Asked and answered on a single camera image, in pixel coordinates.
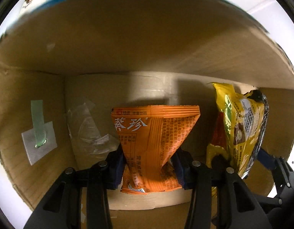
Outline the yellow black snack bag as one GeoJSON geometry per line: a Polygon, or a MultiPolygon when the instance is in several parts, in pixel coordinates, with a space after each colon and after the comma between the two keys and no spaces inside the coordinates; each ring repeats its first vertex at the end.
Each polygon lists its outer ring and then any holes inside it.
{"type": "Polygon", "coordinates": [[[237,93],[231,84],[213,83],[218,117],[207,146],[206,163],[222,155],[244,179],[249,175],[263,143],[269,113],[260,90],[237,93]]]}

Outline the blue green milk carton box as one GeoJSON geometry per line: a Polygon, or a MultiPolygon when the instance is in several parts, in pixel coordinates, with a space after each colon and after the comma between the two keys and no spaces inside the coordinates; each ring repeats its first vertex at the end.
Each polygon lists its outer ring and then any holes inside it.
{"type": "Polygon", "coordinates": [[[91,167],[87,125],[117,137],[113,108],[200,107],[182,148],[204,160],[217,118],[212,83],[270,105],[262,148],[294,145],[294,66],[268,31],[225,0],[51,0],[0,38],[0,167],[10,222],[28,221],[60,173],[91,167]]]}

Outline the orange snack packet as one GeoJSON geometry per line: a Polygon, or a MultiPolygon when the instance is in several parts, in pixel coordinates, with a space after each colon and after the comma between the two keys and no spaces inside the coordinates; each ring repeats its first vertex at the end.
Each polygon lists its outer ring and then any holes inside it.
{"type": "Polygon", "coordinates": [[[199,117],[198,105],[113,108],[111,118],[127,162],[121,192],[148,194],[180,189],[169,161],[199,117]]]}

